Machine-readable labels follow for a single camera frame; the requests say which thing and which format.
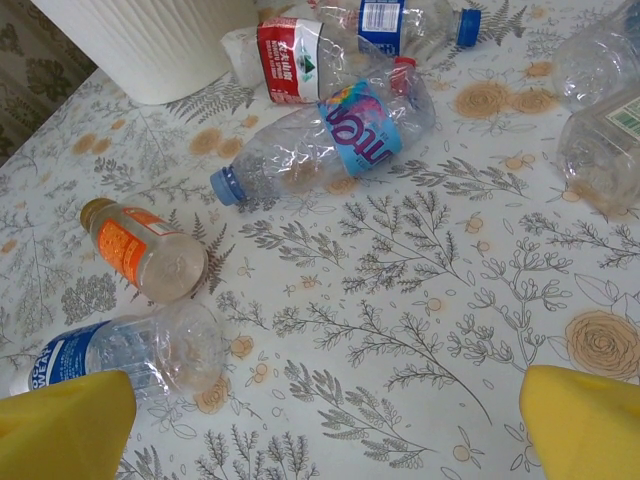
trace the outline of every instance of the table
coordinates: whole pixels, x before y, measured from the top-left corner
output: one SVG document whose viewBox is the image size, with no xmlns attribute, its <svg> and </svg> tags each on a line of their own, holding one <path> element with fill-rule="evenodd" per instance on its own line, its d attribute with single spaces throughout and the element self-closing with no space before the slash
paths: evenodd
<svg viewBox="0 0 640 480">
<path fill-rule="evenodd" d="M 138 106 L 101 71 L 0 170 L 0 388 L 44 341 L 157 308 L 82 231 L 129 199 L 213 253 L 224 376 L 141 404 L 117 478 L 543 478 L 527 367 L 638 382 L 638 210 L 607 218 L 549 166 L 553 49 L 612 9 L 481 2 L 483 41 L 425 68 L 432 134 L 357 180 L 225 208 L 208 176 L 291 111 L 229 76 Z"/>
</svg>

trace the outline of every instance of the gold bottle cap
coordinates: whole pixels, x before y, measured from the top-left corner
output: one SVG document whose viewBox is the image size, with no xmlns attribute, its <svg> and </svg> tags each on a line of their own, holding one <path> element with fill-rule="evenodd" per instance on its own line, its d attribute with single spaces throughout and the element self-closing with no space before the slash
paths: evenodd
<svg viewBox="0 0 640 480">
<path fill-rule="evenodd" d="M 108 198 L 95 198 L 88 202 L 80 212 L 80 224 L 82 225 L 82 228 L 89 232 L 94 215 L 107 205 L 111 205 L 113 203 L 116 202 Z"/>
</svg>

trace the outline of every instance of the yellow object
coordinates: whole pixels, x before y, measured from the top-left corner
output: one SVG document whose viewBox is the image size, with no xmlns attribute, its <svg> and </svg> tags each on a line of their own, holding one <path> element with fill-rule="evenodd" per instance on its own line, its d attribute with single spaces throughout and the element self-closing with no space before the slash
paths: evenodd
<svg viewBox="0 0 640 480">
<path fill-rule="evenodd" d="M 530 367 L 520 411 L 548 480 L 640 478 L 640 387 Z"/>
<path fill-rule="evenodd" d="M 124 372 L 0 400 L 0 479 L 113 480 L 135 415 Z"/>
</svg>

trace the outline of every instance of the patterned curtain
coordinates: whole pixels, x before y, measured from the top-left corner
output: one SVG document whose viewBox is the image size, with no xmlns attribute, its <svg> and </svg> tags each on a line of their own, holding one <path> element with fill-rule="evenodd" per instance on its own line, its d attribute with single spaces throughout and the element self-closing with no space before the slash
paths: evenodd
<svg viewBox="0 0 640 480">
<path fill-rule="evenodd" d="M 95 68 L 29 0 L 0 1 L 0 165 Z"/>
</svg>

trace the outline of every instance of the blue label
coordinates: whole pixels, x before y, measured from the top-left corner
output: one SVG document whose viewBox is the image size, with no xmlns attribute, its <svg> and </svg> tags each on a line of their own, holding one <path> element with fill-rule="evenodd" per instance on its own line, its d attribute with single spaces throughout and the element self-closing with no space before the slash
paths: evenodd
<svg viewBox="0 0 640 480">
<path fill-rule="evenodd" d="M 109 322 L 78 328 L 51 340 L 36 359 L 31 371 L 31 388 L 64 382 L 87 374 L 87 347 L 100 327 Z"/>
<path fill-rule="evenodd" d="M 352 177 L 402 150 L 398 129 L 366 80 L 320 102 L 318 110 Z"/>
<path fill-rule="evenodd" d="M 400 26 L 405 0 L 362 0 L 358 35 L 387 55 L 400 55 Z"/>
</svg>

